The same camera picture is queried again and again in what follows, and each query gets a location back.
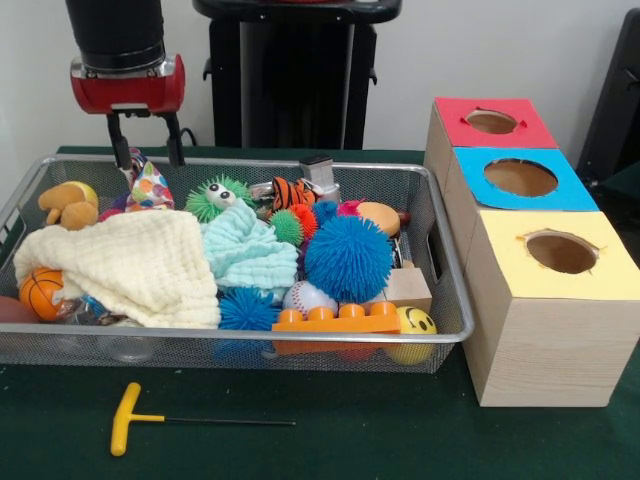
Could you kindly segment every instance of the wire mesh basket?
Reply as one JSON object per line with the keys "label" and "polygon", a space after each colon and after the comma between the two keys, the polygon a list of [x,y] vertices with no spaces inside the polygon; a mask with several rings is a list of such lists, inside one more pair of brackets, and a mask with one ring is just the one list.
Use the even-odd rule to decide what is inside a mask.
{"label": "wire mesh basket", "polygon": [[[150,158],[165,176],[176,208],[183,208],[189,190],[221,173],[249,184],[274,176],[302,176],[297,162],[271,160],[187,159],[171,167],[164,158]],[[230,330],[188,330],[0,324],[0,363],[172,368],[242,368],[358,372],[435,372],[454,344],[473,330],[469,299],[452,242],[435,177],[423,167],[390,164],[334,164],[343,199],[381,202],[411,214],[403,231],[403,257],[419,267],[433,302],[436,335],[348,333],[280,333]],[[0,295],[16,297],[13,255],[24,237],[44,225],[38,196],[65,181],[91,185],[103,210],[128,189],[111,157],[58,155],[33,165],[0,213]],[[273,342],[318,345],[334,342],[349,350],[278,355]],[[402,345],[408,356],[425,356],[417,365],[395,363],[385,349]]]}

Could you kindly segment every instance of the basketball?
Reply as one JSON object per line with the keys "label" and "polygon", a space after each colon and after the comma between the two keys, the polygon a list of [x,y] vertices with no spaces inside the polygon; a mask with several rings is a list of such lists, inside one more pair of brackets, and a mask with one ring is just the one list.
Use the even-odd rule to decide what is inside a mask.
{"label": "basketball", "polygon": [[20,301],[45,322],[53,322],[58,314],[62,298],[58,291],[63,287],[62,272],[50,268],[38,268],[31,272],[20,287]]}

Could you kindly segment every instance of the yellow t-handle hex key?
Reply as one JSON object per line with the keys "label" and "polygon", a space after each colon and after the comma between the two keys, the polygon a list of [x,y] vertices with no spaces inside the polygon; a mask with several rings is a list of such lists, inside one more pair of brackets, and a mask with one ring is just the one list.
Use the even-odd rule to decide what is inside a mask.
{"label": "yellow t-handle hex key", "polygon": [[209,423],[214,425],[261,425],[271,427],[294,427],[294,421],[272,420],[223,420],[215,418],[169,418],[164,415],[140,415],[133,413],[138,397],[140,396],[139,383],[131,382],[124,391],[120,405],[113,417],[113,430],[111,432],[111,455],[121,457],[127,451],[127,437],[131,422],[172,422],[172,423]]}

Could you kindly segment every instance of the red square top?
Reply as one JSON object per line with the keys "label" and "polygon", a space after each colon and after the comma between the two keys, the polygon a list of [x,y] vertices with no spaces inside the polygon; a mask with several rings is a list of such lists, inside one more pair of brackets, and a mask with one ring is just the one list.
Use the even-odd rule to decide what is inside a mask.
{"label": "red square top", "polygon": [[558,148],[530,100],[436,97],[453,147]]}

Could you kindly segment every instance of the plush dog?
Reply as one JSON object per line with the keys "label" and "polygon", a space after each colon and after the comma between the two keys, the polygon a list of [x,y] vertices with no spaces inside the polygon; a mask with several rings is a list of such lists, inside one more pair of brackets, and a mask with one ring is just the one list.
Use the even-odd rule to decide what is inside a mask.
{"label": "plush dog", "polygon": [[38,198],[41,210],[49,211],[47,225],[59,223],[67,230],[81,230],[98,221],[98,195],[82,182],[65,182]]}

